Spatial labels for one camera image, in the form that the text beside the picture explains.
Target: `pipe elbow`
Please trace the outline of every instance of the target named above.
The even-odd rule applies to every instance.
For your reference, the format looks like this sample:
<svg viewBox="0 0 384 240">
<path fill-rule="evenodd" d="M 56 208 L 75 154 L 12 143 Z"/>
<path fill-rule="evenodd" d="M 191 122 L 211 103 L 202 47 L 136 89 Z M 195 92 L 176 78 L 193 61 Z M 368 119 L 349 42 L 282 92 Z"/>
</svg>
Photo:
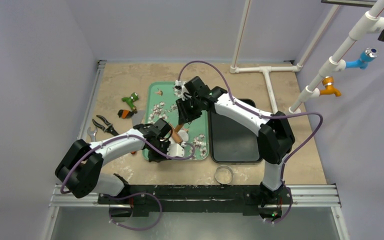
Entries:
<svg viewBox="0 0 384 240">
<path fill-rule="evenodd" d="M 342 95 L 341 91 L 334 87 L 334 78 L 331 76 L 327 76 L 323 81 L 323 86 L 325 89 L 320 90 L 320 95 L 332 95 L 334 94 L 336 97 L 340 97 Z"/>
</svg>

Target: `beige work surface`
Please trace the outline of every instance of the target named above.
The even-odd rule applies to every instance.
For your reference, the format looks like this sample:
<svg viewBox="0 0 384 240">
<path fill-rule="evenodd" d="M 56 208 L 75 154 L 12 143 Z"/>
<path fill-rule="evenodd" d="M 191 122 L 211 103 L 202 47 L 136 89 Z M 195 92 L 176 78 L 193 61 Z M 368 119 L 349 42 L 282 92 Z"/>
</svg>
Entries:
<svg viewBox="0 0 384 240">
<path fill-rule="evenodd" d="M 130 119 L 117 116 L 120 109 L 129 109 L 121 98 L 136 92 L 139 100 L 134 104 L 139 110 L 145 110 L 150 84 L 157 81 L 175 81 L 184 63 L 107 63 L 100 84 L 93 116 L 103 115 L 114 124 L 115 130 L 122 134 L 132 128 Z M 271 112 L 264 77 L 261 73 L 230 74 L 229 64 L 215 64 L 225 75 L 231 91 L 236 98 L 252 99 L 258 109 Z M 247 64 L 245 67 L 260 66 Z M 201 63 L 189 65 L 182 74 L 181 80 L 187 81 L 195 76 L 210 88 L 220 86 L 226 88 L 216 71 Z M 297 99 L 300 93 L 297 79 L 293 72 L 273 72 L 270 74 L 279 111 L 284 112 Z M 311 133 L 306 116 L 290 119 L 296 148 Z M 100 129 L 96 134 L 98 141 L 112 137 Z M 149 185 L 214 185 L 215 170 L 219 166 L 210 156 L 204 160 L 175 161 L 160 163 L 146 161 L 141 152 L 136 155 L 126 154 L 102 168 L 103 173 L 117 173 L 130 184 Z M 232 164 L 234 172 L 232 184 L 256 185 L 264 176 L 264 162 L 257 164 Z M 314 140 L 310 140 L 287 163 L 285 181 L 288 185 L 326 184 L 319 154 Z"/>
</svg>

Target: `metal frame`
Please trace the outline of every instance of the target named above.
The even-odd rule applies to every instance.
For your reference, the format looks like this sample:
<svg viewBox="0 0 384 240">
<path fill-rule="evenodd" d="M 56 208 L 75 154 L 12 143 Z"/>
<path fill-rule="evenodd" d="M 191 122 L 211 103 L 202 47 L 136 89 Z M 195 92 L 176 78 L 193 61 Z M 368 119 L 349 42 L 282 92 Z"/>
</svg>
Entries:
<svg viewBox="0 0 384 240">
<path fill-rule="evenodd" d="M 321 0 L 324 4 L 335 4 L 353 7 L 371 8 L 376 1 L 361 1 L 361 0 Z"/>
<path fill-rule="evenodd" d="M 85 139 L 87 128 L 91 122 L 95 103 L 97 101 L 98 90 L 102 82 L 105 64 L 107 61 L 101 60 L 98 62 L 95 82 L 93 83 L 92 92 L 89 97 L 86 113 L 80 127 L 77 139 Z M 337 228 L 338 235 L 341 240 L 348 240 L 349 235 L 345 225 L 344 217 L 341 212 L 341 202 L 338 196 L 338 191 L 335 185 L 288 185 L 291 189 L 293 204 L 292 207 L 331 208 L 334 222 Z M 48 216 L 46 218 L 45 228 L 41 239 L 50 240 L 54 232 L 57 217 L 60 208 L 67 207 L 87 207 L 87 208 L 128 208 L 127 204 L 98 204 L 97 193 L 90 193 L 83 198 L 75 198 L 72 194 L 61 194 L 61 185 L 56 184 L 49 203 Z"/>
</svg>

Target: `green tool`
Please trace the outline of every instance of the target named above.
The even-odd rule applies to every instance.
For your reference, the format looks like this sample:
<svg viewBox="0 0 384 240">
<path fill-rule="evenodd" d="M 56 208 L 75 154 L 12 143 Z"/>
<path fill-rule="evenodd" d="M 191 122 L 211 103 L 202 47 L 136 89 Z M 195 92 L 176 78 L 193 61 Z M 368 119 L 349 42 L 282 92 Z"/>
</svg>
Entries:
<svg viewBox="0 0 384 240">
<path fill-rule="evenodd" d="M 130 107 L 132 112 L 137 113 L 138 110 L 136 109 L 136 106 L 133 105 L 133 102 L 136 102 L 139 99 L 139 96 L 136 92 L 132 93 L 130 96 L 123 97 L 121 100 Z"/>
</svg>

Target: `black tray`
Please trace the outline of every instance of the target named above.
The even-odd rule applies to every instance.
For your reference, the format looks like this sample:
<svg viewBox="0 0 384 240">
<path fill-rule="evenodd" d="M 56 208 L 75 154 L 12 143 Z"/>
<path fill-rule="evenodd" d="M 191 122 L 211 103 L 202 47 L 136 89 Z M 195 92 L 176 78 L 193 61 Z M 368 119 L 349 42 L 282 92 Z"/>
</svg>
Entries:
<svg viewBox="0 0 384 240">
<path fill-rule="evenodd" d="M 240 99 L 256 106 L 251 99 Z M 208 114 L 209 150 L 216 163 L 259 163 L 257 136 L 245 126 L 226 116 Z"/>
</svg>

